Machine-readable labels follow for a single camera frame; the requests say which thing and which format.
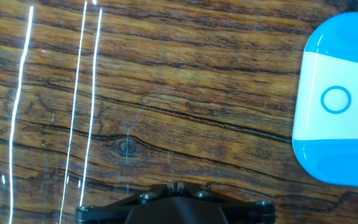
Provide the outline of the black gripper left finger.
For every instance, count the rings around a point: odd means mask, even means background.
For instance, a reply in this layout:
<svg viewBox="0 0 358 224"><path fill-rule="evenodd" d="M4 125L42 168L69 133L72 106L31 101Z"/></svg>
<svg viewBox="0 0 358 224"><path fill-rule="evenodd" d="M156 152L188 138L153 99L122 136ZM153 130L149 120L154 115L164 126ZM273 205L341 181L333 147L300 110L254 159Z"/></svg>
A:
<svg viewBox="0 0 358 224"><path fill-rule="evenodd" d="M132 195L105 206L82 205L76 209L76 224L125 223L130 212L150 202L174 196L177 183L155 184L147 191Z"/></svg>

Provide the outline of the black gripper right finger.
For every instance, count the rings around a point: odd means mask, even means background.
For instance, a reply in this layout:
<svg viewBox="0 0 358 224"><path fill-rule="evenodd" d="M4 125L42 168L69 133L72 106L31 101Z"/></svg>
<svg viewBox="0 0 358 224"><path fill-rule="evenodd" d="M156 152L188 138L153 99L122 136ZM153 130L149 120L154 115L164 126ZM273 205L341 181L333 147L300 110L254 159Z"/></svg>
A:
<svg viewBox="0 0 358 224"><path fill-rule="evenodd" d="M176 206L185 223L276 223L273 202L247 202L201 184L177 182Z"/></svg>

